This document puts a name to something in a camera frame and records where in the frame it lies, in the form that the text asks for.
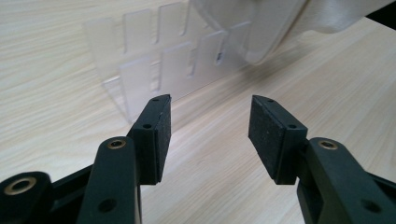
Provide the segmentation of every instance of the slotted acrylic stand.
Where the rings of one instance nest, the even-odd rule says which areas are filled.
[[[243,43],[249,25],[215,30],[179,2],[159,7],[158,14],[123,15],[121,48],[114,19],[88,21],[84,28],[103,86],[132,122],[152,97],[171,94],[175,101],[247,65],[229,40]]]

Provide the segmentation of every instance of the white plastic object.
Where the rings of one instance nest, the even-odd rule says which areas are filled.
[[[334,33],[393,0],[191,0],[214,28],[251,21],[245,42],[231,47],[249,63],[260,63],[286,39],[315,30]]]
[[[148,99],[172,95],[177,100],[247,65],[238,48],[249,21],[227,31],[213,29],[186,3],[123,15],[123,41],[117,44],[112,18],[84,24],[104,87],[129,121]]]

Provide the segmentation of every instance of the wooden table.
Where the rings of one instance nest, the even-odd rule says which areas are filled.
[[[43,171],[55,181],[127,133],[81,24],[151,5],[0,3],[0,180]],[[342,142],[364,169],[396,181],[395,43],[395,31],[367,19],[335,35],[308,32],[265,63],[174,102],[163,182],[142,188],[144,222],[304,222],[296,188],[273,183],[247,138],[252,94],[279,101],[309,138]]]

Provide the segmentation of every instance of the brass insert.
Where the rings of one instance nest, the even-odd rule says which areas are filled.
[[[24,193],[25,191],[31,189],[36,182],[36,179],[32,176],[23,177],[9,184],[4,189],[4,193],[6,195],[17,195]]]

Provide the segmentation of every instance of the wood grain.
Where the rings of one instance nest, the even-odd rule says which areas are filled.
[[[81,24],[149,6],[0,2],[0,180],[35,170],[60,179],[91,164],[102,141],[127,133]],[[144,222],[304,222],[295,187],[276,186],[248,141],[252,94],[276,99],[309,137],[344,143],[364,169],[396,181],[394,43],[393,30],[367,19],[339,34],[308,32],[265,63],[174,102],[163,182],[142,188]]]

